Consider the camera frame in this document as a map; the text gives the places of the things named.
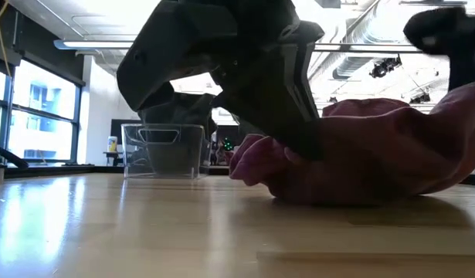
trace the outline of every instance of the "window frame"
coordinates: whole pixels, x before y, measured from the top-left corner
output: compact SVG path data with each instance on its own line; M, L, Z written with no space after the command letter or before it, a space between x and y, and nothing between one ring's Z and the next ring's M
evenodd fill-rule
M50 70L44 68L43 66L40 66L33 61L30 61L28 59L23 59L28 63L31 63L34 66L39 67L42 70L46 70L51 74L54 74L60 78L60 75L51 72ZM76 96L74 99L74 115L73 119L69 119L67 117L61 117L59 115L50 113L50 112L45 112L37 109L33 109L30 107L21 107L18 104L14 104L12 102L13 97L14 97L14 85L15 85L15 66L9 64L9 68L11 70L12 77L10 77L5 71L2 71L3 68L0 66L0 73L5 74L5 92L4 92L4 98L3 100L0 100L0 109L1 109L1 117L0 117L0 147L3 147L4 149L8 150L8 143L9 143L9 138L10 138L10 127L11 127L11 122L12 122L12 111L22 111L34 116L40 116L44 118L49 118L52 120L60 120L60 121L65 121L67 123L70 123L72 126L72 137L71 137L71 152L70 152L70 158L69 159L46 159L46 162L50 163L77 163L77 145L78 145L78 140L79 140L79 129L80 129L80 99L81 99L81 93L82 93L82 85L75 83L71 80L67 80L71 83L73 83L76 86ZM39 163L43 162L43 159L41 158L24 158L25 161L29 163ZM0 163L5 163L4 159L0 156Z

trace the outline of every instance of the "ceiling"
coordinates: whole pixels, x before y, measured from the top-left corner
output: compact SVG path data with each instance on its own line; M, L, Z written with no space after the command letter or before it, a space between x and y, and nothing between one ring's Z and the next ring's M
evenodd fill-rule
M9 0L19 11L68 40L134 40L159 0ZM341 8L322 8L316 1L293 0L303 20L320 24L325 36L320 42L406 44L402 28L409 17L428 9L400 5L400 0L341 0ZM475 0L469 0L475 11ZM114 74L126 51L93 53L97 62ZM403 66L386 77L373 79L368 73L377 59L387 55L364 53L314 53L310 62L310 84L314 99L326 102L335 96L347 98L390 97L409 101L414 94L430 92L432 102L446 92L448 62L422 54L401 55ZM173 82L175 89L193 93L218 93L209 74Z

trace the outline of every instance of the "wooden table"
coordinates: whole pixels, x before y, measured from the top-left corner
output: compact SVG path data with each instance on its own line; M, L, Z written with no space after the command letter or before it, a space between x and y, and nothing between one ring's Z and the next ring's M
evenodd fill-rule
M475 277L475 188L335 209L224 177L6 181L0 277Z

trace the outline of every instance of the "transparent container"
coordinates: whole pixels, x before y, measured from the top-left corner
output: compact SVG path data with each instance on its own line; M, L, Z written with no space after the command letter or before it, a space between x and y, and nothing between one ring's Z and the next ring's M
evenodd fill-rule
M196 179L209 172L203 126L123 124L124 178Z

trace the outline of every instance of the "pink towel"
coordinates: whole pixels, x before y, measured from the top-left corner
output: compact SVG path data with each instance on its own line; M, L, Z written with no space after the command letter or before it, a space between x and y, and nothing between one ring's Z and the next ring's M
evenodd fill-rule
M313 128L323 161L249 135L230 161L230 178L263 183L298 204L381 205L441 191L475 168L475 83L427 115L398 100L344 100L325 107Z

